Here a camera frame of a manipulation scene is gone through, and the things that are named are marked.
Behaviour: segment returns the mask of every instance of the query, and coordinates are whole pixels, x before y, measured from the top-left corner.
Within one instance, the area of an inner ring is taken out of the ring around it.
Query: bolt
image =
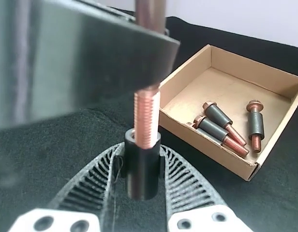
[[[213,101],[207,101],[203,104],[204,113],[210,120],[230,132],[230,137],[245,146],[246,140],[233,128],[233,121],[217,106]]]
[[[190,126],[190,127],[195,128],[195,123],[194,122],[187,122],[187,125]]]
[[[263,104],[258,100],[252,100],[246,107],[249,112],[249,139],[252,143],[252,149],[255,153],[262,150],[261,140],[264,139],[263,115],[260,113],[264,109]]]
[[[219,141],[222,141],[223,144],[234,150],[239,156],[244,158],[249,153],[248,149],[244,148],[242,145],[228,136],[229,132],[227,130],[210,121],[206,116],[196,116],[194,123],[197,128],[204,130]]]

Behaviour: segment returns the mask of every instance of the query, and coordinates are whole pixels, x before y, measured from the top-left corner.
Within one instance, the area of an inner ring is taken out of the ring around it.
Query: black cloth surface
[[[298,48],[190,25],[175,17],[168,18],[167,28],[171,37],[181,41],[174,69],[211,44],[298,75]],[[13,187],[0,187],[0,232],[8,230],[19,214],[45,207],[82,167],[122,142],[131,127],[133,96],[125,95],[95,109],[0,132],[0,157],[17,178]],[[253,231],[298,232],[298,109],[251,182],[166,130],[160,128],[160,133],[162,144],[179,152],[203,174]],[[163,198],[145,205],[158,215],[164,209],[161,204]],[[128,208],[125,205],[121,210],[128,212]],[[147,211],[138,210],[131,214],[131,223],[154,231],[152,221],[146,220]]]

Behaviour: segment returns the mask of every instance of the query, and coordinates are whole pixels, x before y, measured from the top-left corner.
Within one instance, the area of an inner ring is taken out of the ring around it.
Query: open cardboard box
[[[264,105],[262,151],[252,152],[246,105]],[[233,120],[247,140],[246,158],[219,146],[186,125],[203,112],[206,101]],[[298,106],[298,76],[207,45],[161,83],[160,125],[245,180],[260,169]]]

